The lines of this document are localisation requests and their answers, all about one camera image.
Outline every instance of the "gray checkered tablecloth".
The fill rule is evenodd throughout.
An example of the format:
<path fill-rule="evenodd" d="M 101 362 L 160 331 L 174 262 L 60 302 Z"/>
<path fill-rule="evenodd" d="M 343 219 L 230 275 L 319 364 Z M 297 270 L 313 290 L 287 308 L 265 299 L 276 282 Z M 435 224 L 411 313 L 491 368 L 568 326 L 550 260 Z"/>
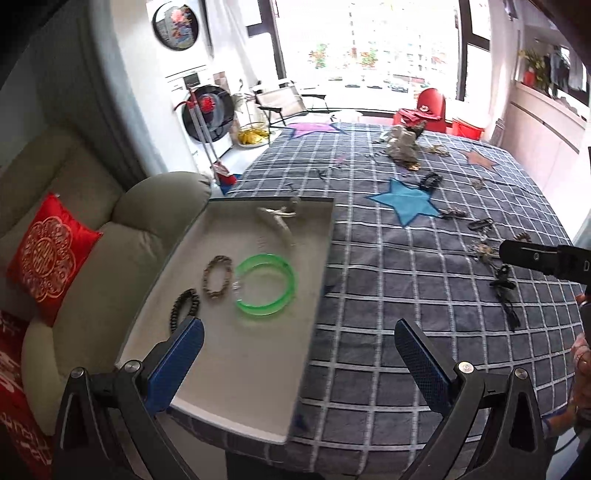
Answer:
<path fill-rule="evenodd" d="M 432 132 L 418 143 L 459 150 L 450 148 L 451 157 L 419 153 L 423 167 L 410 174 L 386 156 L 372 156 L 384 149 L 372 141 L 388 127 L 338 127 L 345 133 L 291 139 L 283 132 L 229 194 L 336 199 L 326 291 L 290 440 L 269 445 L 175 410 L 173 417 L 205 442 L 286 469 L 401 473 L 441 420 L 425 405 L 394 346 L 394 325 L 401 317 L 417 322 L 457 361 L 490 372 L 525 368 L 542 413 L 564 405 L 573 374 L 569 349 L 582 329 L 574 301 L 581 287 L 512 269 L 521 328 L 511 333 L 489 286 L 490 267 L 469 253 L 478 235 L 466 220 L 419 216 L 403 228 L 394 210 L 366 198 L 388 191 L 390 178 L 416 184 L 433 170 L 444 180 L 432 204 L 459 206 L 472 219 L 491 217 L 491 245 L 521 232 L 536 243 L 569 244 L 535 183 L 504 150 Z M 461 150 L 472 149 L 497 163 L 494 173 L 467 163 Z M 316 168 L 326 169 L 325 180 Z M 485 182 L 482 190 L 470 183 L 478 178 Z M 481 411 L 457 467 L 467 465 L 485 421 Z"/>

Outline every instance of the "black coiled hair tie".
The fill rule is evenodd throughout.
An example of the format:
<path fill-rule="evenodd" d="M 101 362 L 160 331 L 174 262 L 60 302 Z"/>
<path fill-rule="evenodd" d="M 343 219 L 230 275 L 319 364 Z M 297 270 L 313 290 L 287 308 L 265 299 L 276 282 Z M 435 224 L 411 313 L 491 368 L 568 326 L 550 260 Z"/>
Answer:
<path fill-rule="evenodd" d="M 187 302 L 187 300 L 191 300 L 191 308 L 187 313 L 189 317 L 195 317 L 197 312 L 199 311 L 199 295 L 197 295 L 197 290 L 194 288 L 190 288 L 182 292 L 177 300 L 174 302 L 174 306 L 172 311 L 170 312 L 170 333 L 174 333 L 178 326 L 178 313 L 181 307 Z"/>

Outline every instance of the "screw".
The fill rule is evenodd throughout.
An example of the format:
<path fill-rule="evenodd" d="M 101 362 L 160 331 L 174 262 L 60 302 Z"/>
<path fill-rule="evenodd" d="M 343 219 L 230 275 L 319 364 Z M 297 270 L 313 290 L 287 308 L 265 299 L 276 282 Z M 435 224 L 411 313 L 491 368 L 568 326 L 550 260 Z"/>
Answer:
<path fill-rule="evenodd" d="M 84 375 L 84 369 L 82 367 L 76 367 L 70 372 L 72 378 L 80 378 L 82 375 Z"/>
<path fill-rule="evenodd" d="M 474 365 L 470 362 L 460 362 L 458 368 L 465 374 L 471 374 L 474 371 Z"/>
<path fill-rule="evenodd" d="M 521 380 L 525 380 L 527 378 L 527 372 L 522 368 L 515 369 L 515 376 Z"/>
<path fill-rule="evenodd" d="M 125 368 L 125 371 L 129 374 L 137 372 L 139 370 L 139 362 L 137 360 L 132 360 L 131 362 L 127 362 L 123 368 Z"/>

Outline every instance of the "green bracelet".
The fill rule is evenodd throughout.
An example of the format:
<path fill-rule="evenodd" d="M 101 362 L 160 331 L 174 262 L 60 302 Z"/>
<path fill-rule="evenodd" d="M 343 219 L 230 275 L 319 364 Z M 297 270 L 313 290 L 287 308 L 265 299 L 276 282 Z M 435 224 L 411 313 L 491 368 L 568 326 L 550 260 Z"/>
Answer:
<path fill-rule="evenodd" d="M 296 276 L 294 275 L 291 265 L 281 257 L 272 254 L 253 255 L 238 265 L 235 270 L 237 278 L 237 281 L 234 283 L 235 290 L 240 289 L 241 278 L 245 274 L 261 267 L 274 268 L 283 273 L 287 279 L 287 288 L 278 299 L 266 305 L 250 305 L 245 303 L 242 299 L 236 301 L 236 305 L 238 305 L 238 308 L 244 313 L 258 317 L 279 312 L 291 301 L 296 292 Z"/>

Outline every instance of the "red basket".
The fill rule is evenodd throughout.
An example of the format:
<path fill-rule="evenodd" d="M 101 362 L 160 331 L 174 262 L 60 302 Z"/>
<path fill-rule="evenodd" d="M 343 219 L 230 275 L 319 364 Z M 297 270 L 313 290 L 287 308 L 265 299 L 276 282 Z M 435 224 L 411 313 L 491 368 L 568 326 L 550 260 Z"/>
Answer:
<path fill-rule="evenodd" d="M 484 128 L 475 127 L 462 120 L 454 118 L 452 120 L 452 135 L 456 137 L 470 138 L 471 140 L 480 140 Z"/>

